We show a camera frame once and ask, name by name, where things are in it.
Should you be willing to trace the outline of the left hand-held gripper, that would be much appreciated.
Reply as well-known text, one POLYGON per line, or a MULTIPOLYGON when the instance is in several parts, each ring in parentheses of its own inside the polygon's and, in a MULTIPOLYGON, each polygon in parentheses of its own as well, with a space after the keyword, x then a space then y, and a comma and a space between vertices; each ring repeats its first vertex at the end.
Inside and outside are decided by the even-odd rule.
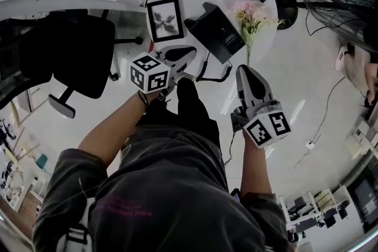
POLYGON ((130 81, 144 94, 160 92, 162 100, 174 89, 174 77, 195 80, 185 69, 196 55, 197 49, 189 45, 164 47, 160 57, 142 53, 130 62, 130 81))

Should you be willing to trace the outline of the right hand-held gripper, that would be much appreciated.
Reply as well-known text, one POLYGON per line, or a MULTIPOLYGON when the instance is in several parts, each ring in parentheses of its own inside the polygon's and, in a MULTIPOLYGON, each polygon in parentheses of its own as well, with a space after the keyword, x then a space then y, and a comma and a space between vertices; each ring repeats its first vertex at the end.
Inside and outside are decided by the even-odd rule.
POLYGON ((268 82, 256 70, 245 64, 238 66, 236 84, 240 102, 255 107, 246 110, 238 107, 230 114, 234 132, 244 130, 259 148, 269 146, 291 132, 281 103, 273 100, 268 82))

